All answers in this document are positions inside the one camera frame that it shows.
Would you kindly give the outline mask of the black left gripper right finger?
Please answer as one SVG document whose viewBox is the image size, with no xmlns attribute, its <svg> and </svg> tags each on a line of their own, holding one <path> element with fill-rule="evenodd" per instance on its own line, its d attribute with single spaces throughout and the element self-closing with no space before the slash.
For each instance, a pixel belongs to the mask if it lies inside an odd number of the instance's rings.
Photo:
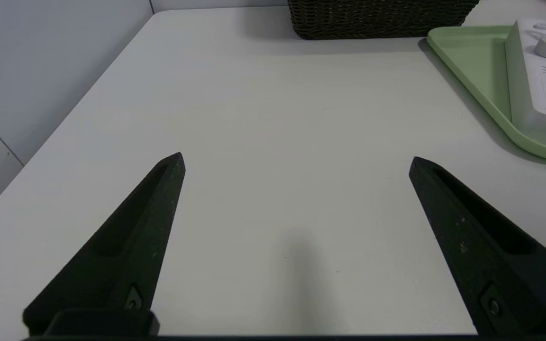
<svg viewBox="0 0 546 341">
<path fill-rule="evenodd" d="M 477 333 L 546 337 L 546 248 L 435 162 L 409 178 Z"/>
</svg>

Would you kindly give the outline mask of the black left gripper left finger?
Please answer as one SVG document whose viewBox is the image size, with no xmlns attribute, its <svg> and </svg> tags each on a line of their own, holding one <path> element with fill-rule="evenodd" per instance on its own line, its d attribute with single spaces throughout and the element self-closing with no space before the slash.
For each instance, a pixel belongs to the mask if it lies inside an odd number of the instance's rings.
<svg viewBox="0 0 546 341">
<path fill-rule="evenodd" d="M 150 307 L 180 197 L 181 153 L 163 158 L 24 309 L 30 334 L 157 334 Z"/>
</svg>

